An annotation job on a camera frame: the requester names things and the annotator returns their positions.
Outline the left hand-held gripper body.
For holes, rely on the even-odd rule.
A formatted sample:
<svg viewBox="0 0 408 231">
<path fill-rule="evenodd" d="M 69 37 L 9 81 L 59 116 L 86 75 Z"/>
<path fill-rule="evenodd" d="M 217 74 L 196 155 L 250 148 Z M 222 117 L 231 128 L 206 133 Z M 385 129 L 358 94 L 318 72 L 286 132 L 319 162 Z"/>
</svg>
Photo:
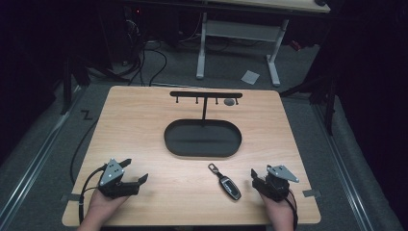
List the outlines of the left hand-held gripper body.
<svg viewBox="0 0 408 231">
<path fill-rule="evenodd" d="M 110 198 L 137 195 L 140 190 L 137 182 L 122 181 L 124 169 L 125 167 L 121 167 L 116 159 L 111 159 L 100 177 L 98 190 Z"/>
</svg>

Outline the person's left hand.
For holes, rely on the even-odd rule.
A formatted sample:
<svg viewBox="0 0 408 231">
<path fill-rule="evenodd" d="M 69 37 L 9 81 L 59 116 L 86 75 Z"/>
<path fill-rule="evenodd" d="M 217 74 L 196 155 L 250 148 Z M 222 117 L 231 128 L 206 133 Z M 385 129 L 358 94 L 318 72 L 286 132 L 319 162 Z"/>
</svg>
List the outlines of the person's left hand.
<svg viewBox="0 0 408 231">
<path fill-rule="evenodd" d="M 95 221 L 99 225 L 108 221 L 115 211 L 128 199 L 128 196 L 110 198 L 101 191 L 92 194 L 85 220 Z"/>
</svg>

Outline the black car key with ring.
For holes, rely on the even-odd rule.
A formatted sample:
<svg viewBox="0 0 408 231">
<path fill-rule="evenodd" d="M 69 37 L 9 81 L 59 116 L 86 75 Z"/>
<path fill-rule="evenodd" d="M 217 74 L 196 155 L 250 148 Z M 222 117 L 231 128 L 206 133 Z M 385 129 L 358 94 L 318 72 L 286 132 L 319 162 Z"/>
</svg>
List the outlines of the black car key with ring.
<svg viewBox="0 0 408 231">
<path fill-rule="evenodd" d="M 220 186 L 230 198 L 239 200 L 242 197 L 236 184 L 229 177 L 223 175 L 214 164 L 208 164 L 208 169 L 217 176 Z"/>
</svg>

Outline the black metal stand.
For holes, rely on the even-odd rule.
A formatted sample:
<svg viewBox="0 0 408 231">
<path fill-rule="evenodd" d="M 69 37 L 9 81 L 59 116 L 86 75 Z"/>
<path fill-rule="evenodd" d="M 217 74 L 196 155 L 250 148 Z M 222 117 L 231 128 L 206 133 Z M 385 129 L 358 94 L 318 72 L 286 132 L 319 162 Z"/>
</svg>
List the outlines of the black metal stand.
<svg viewBox="0 0 408 231">
<path fill-rule="evenodd" d="M 78 55 L 67 56 L 64 60 L 62 115 L 68 112 L 72 104 L 72 79 L 75 79 L 80 87 L 87 87 L 90 83 L 86 60 Z"/>
<path fill-rule="evenodd" d="M 311 81 L 312 92 L 309 100 L 312 104 L 324 104 L 324 128 L 332 136 L 332 119 L 335 103 L 337 80 L 333 76 L 320 76 Z"/>
</svg>

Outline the metal floor rail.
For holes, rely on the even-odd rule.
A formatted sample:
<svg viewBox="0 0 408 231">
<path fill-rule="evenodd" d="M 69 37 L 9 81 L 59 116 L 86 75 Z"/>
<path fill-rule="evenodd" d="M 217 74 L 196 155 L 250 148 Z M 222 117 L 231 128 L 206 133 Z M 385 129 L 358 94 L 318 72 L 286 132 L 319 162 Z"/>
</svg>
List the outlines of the metal floor rail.
<svg viewBox="0 0 408 231">
<path fill-rule="evenodd" d="M 45 162 L 50 156 L 51 149 L 55 143 L 57 136 L 61 133 L 62 128 L 70 116 L 72 108 L 82 98 L 87 90 L 86 87 L 77 86 L 73 92 L 72 101 L 64 107 L 64 113 L 59 115 L 56 123 L 53 125 L 46 139 L 41 144 L 37 154 L 33 157 L 30 164 L 27 166 L 22 177 L 13 189 L 7 203 L 0 210 L 0 231 L 7 231 L 8 227 L 13 221 L 21 204 L 25 200 L 26 195 L 36 182 L 39 173 L 41 172 Z"/>
<path fill-rule="evenodd" d="M 367 214 L 366 208 L 363 204 L 362 198 L 358 193 L 352 178 L 346 168 L 341 152 L 335 139 L 328 133 L 324 124 L 324 116 L 320 106 L 311 106 L 315 117 L 319 122 L 320 130 L 322 131 L 326 142 L 329 145 L 330 154 L 334 162 L 335 169 L 337 171 L 339 180 L 344 189 L 344 193 L 348 204 L 352 210 L 352 213 L 357 221 L 360 231 L 374 231 L 370 218 Z"/>
</svg>

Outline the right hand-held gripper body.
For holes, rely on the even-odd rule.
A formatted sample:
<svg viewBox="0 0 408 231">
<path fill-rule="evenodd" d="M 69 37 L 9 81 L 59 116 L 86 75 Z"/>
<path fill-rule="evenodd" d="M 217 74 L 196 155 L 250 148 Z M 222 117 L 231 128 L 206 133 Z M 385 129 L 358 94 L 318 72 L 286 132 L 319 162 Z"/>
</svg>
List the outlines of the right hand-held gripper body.
<svg viewBox="0 0 408 231">
<path fill-rule="evenodd" d="M 285 166 L 272 167 L 267 165 L 268 174 L 258 179 L 252 179 L 252 187 L 260 194 L 279 202 L 284 200 L 290 192 L 290 181 L 298 183 L 299 179 Z"/>
</svg>

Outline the person's right hand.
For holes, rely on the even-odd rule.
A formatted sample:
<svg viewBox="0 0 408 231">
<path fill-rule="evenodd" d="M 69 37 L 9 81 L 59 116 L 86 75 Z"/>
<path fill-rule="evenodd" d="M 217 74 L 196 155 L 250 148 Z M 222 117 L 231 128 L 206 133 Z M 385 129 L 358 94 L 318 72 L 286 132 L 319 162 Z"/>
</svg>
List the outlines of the person's right hand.
<svg viewBox="0 0 408 231">
<path fill-rule="evenodd" d="M 291 193 L 289 193 L 287 197 L 289 202 L 286 200 L 276 202 L 263 194 L 260 194 L 260 196 L 265 203 L 267 215 L 272 225 L 291 225 L 293 227 L 293 210 L 291 206 L 294 206 L 295 203 Z"/>
</svg>

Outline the white metal frame desk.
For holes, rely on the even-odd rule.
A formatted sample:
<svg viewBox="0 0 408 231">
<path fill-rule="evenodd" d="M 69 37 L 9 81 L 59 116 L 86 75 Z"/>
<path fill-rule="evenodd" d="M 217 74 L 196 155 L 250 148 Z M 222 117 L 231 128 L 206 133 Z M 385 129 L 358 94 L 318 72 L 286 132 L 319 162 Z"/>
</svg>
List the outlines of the white metal frame desk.
<svg viewBox="0 0 408 231">
<path fill-rule="evenodd" d="M 281 13 L 330 13 L 331 9 L 319 0 L 201 0 L 204 7 L 253 7 L 260 10 L 276 10 Z M 280 86 L 275 59 L 286 34 L 289 18 L 285 16 L 277 26 L 244 23 L 236 20 L 208 19 L 207 11 L 202 14 L 200 50 L 197 60 L 196 78 L 205 76 L 206 38 L 246 39 L 272 42 L 272 52 L 266 55 L 269 75 L 275 87 Z"/>
</svg>

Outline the black key rack with tray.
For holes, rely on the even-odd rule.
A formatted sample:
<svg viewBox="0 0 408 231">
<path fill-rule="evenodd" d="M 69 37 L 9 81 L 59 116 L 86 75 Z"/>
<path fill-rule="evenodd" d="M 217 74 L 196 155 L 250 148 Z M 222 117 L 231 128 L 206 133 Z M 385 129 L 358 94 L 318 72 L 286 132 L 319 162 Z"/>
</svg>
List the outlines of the black key rack with tray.
<svg viewBox="0 0 408 231">
<path fill-rule="evenodd" d="M 234 155 L 242 144 L 241 130 L 232 122 L 221 119 L 208 119 L 207 106 L 210 98 L 229 99 L 238 105 L 241 92 L 204 92 L 173 90 L 170 96 L 179 102 L 180 97 L 203 99 L 200 119 L 176 119 L 164 131 L 166 148 L 180 157 L 227 158 Z"/>
</svg>

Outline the dark computer tower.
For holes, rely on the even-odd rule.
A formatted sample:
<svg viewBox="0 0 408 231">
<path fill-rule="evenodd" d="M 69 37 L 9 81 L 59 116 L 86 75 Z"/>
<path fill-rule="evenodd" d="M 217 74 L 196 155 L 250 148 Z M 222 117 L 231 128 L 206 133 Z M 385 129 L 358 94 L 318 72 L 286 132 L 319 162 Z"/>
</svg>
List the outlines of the dark computer tower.
<svg viewBox="0 0 408 231">
<path fill-rule="evenodd" d="M 129 60 L 134 64 L 140 53 L 142 45 L 140 9 L 125 6 L 123 8 L 125 20 L 125 32 L 130 43 Z"/>
</svg>

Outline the white paper sheet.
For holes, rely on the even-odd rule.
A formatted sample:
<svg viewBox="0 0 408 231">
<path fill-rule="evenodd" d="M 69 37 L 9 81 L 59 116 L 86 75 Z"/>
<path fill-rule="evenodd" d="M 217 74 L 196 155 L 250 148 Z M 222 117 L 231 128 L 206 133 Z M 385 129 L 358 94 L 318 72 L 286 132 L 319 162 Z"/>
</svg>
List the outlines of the white paper sheet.
<svg viewBox="0 0 408 231">
<path fill-rule="evenodd" d="M 254 85 L 257 82 L 259 77 L 260 75 L 258 73 L 247 70 L 242 77 L 242 81 L 249 85 Z"/>
</svg>

